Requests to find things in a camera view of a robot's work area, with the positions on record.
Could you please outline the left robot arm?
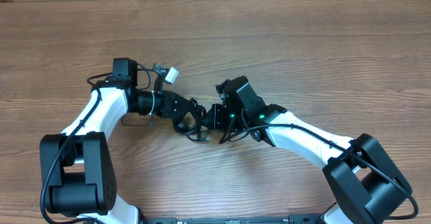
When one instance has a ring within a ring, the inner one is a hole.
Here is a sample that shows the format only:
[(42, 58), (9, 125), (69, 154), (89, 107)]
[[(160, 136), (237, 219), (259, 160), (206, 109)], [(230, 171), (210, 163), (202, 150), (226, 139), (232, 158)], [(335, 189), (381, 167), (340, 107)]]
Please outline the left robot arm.
[(178, 71), (154, 65), (154, 90), (139, 89), (137, 74), (144, 66), (130, 58), (115, 58), (112, 71), (97, 76), (90, 101), (61, 133), (40, 141), (42, 190), (40, 210), (48, 223), (51, 214), (69, 223), (146, 223), (140, 208), (117, 193), (108, 139), (127, 113), (172, 119), (176, 132), (197, 134), (205, 111), (194, 99), (164, 91)]

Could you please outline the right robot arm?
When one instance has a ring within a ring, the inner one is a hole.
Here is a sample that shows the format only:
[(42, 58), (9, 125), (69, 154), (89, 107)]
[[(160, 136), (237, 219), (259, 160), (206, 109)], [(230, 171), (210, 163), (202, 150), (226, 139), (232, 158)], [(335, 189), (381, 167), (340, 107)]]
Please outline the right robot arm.
[(272, 147), (287, 149), (324, 174), (335, 197), (318, 218), (318, 223), (383, 223), (395, 220), (393, 212), (406, 200), (418, 214), (409, 182), (383, 146), (372, 136), (353, 139), (334, 135), (312, 126), (286, 108), (266, 104), (245, 76), (227, 79), (217, 85), (222, 100), (214, 104), (204, 120), (211, 130), (220, 130), (220, 143), (249, 135)]

